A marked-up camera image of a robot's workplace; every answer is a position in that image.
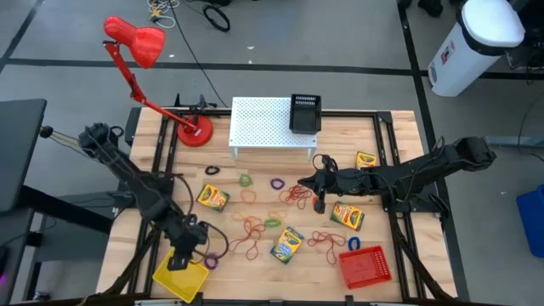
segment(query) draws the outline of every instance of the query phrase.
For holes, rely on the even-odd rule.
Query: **white trash can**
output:
[[[468,0],[428,66],[433,92],[456,97],[507,50],[517,47],[524,34],[507,0]]]

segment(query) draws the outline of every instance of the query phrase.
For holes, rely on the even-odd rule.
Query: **red basket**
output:
[[[383,256],[381,246],[343,252],[338,256],[340,257],[343,281],[348,289],[391,281],[388,262]]]

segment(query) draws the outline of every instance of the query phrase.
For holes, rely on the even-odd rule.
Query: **purple rubber band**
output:
[[[283,179],[280,178],[274,178],[270,181],[270,186],[274,188],[275,190],[281,190],[286,185],[286,182],[283,181]]]
[[[208,260],[212,260],[213,261],[213,264],[210,264],[208,262]],[[215,254],[215,253],[209,253],[207,254],[205,257],[204,257],[204,265],[206,266],[206,268],[208,269],[215,269],[218,267],[219,265],[219,259],[218,259],[218,256]]]

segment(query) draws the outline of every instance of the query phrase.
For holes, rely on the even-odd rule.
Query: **black mesh container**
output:
[[[321,130],[321,96],[291,95],[289,128],[293,133],[317,134]]]

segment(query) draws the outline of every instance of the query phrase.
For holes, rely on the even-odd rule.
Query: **blue box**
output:
[[[544,258],[544,185],[516,198],[530,252]]]

